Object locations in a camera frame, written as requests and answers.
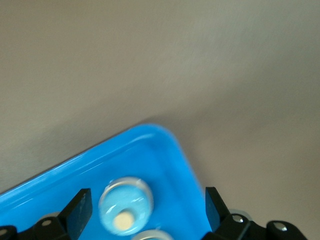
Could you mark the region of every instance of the black plastic bracket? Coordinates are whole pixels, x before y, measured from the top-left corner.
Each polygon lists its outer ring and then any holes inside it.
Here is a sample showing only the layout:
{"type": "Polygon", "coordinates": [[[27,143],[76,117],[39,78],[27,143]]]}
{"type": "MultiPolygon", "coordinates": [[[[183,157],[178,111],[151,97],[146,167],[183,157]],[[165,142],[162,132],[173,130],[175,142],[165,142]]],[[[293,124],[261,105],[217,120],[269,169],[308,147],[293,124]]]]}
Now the black plastic bracket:
{"type": "Polygon", "coordinates": [[[307,240],[289,222],[270,221],[264,228],[241,214],[231,214],[215,187],[206,187],[205,207],[212,232],[202,240],[307,240]]]}
{"type": "Polygon", "coordinates": [[[58,216],[45,217],[29,229],[0,226],[0,240],[77,240],[92,215],[91,190],[81,189],[58,216]]]}

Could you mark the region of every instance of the gray surface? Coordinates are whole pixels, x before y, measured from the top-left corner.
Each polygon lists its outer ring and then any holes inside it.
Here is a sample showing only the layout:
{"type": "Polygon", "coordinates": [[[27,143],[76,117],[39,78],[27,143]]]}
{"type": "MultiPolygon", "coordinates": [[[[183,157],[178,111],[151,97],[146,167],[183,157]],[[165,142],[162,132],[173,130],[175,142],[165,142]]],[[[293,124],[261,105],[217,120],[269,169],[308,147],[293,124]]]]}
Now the gray surface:
{"type": "Polygon", "coordinates": [[[257,223],[320,226],[320,1],[10,1],[0,191],[140,122],[257,223]]]}

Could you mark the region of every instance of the blue plastic tray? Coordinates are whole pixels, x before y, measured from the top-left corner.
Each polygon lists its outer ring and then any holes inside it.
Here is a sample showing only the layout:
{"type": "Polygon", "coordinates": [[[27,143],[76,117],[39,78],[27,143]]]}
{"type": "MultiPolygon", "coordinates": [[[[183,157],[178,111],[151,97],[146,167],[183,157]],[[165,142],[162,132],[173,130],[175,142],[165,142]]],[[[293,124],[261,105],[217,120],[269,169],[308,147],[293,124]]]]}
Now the blue plastic tray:
{"type": "Polygon", "coordinates": [[[23,231],[61,211],[81,188],[91,188],[93,214],[80,240],[129,240],[103,228],[98,202],[110,181],[143,179],[154,209],[142,231],[161,229],[175,240],[199,240],[210,226],[203,192],[175,138],[157,125],[133,127],[0,195],[0,226],[23,231]]]}

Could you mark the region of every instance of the metal screw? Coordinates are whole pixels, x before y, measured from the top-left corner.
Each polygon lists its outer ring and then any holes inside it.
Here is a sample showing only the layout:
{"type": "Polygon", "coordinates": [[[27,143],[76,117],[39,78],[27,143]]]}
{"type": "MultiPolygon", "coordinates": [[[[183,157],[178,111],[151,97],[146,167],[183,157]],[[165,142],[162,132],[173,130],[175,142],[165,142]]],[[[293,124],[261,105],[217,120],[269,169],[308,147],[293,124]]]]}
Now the metal screw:
{"type": "Polygon", "coordinates": [[[43,227],[45,227],[45,226],[50,225],[50,224],[51,224],[51,222],[52,222],[51,220],[45,220],[45,221],[43,221],[43,222],[42,222],[42,224],[41,224],[41,225],[42,225],[43,227]]]}
{"type": "Polygon", "coordinates": [[[274,222],[273,224],[274,224],[274,226],[275,226],[278,230],[280,230],[280,231],[285,232],[285,231],[288,230],[287,227],[286,227],[286,225],[284,225],[284,224],[281,223],[281,222],[274,222]]]}
{"type": "Polygon", "coordinates": [[[0,230],[0,236],[5,235],[8,232],[7,229],[1,229],[0,230]]]}
{"type": "Polygon", "coordinates": [[[48,214],[42,216],[38,221],[41,221],[41,220],[49,218],[49,217],[58,217],[59,213],[60,213],[59,211],[48,213],[48,214]]]}
{"type": "Polygon", "coordinates": [[[232,215],[232,218],[237,223],[243,223],[244,222],[244,219],[240,215],[232,215]]]}

